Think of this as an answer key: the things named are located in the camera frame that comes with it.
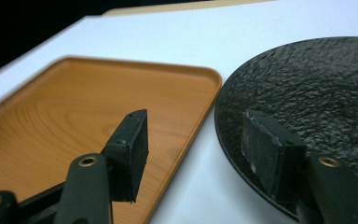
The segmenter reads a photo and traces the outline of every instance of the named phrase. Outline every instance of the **wood grain surface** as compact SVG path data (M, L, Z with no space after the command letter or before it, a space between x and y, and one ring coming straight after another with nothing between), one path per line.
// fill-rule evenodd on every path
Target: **wood grain surface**
M128 113L147 109L149 156L137 203L113 203L115 223L145 223L221 82L204 67L61 59L0 104L0 190L20 202L61 183L72 160L101 152Z

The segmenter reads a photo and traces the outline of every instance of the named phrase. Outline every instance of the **wooden tray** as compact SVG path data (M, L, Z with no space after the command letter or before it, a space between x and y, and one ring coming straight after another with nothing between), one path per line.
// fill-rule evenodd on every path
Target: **wooden tray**
M145 223L221 87L212 69L65 58L0 104L0 189L27 199L65 180L76 157L101 152L128 113L147 109L149 156L137 203L115 223Z

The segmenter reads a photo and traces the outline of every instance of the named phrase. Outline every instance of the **white table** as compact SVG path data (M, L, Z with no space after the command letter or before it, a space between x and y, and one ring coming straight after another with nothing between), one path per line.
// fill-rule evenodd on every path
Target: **white table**
M291 42L358 36L358 1L250 5L85 17L0 69L0 102L65 56L211 67L223 81L259 53ZM237 174L216 137L213 111L151 223L295 223Z

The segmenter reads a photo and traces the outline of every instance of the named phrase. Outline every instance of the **black plate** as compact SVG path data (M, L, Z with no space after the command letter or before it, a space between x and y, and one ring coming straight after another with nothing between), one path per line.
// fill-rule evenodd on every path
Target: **black plate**
M241 177L296 219L293 203L275 203L241 154L242 112L269 114L303 139L311 153L330 153L358 175L358 37L330 37L268 50L240 66L215 105L220 144Z

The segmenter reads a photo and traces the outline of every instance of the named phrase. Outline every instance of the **dark background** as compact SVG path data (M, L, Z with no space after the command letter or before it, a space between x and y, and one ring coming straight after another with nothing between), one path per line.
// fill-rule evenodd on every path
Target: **dark background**
M87 15L191 0L0 0L0 68Z

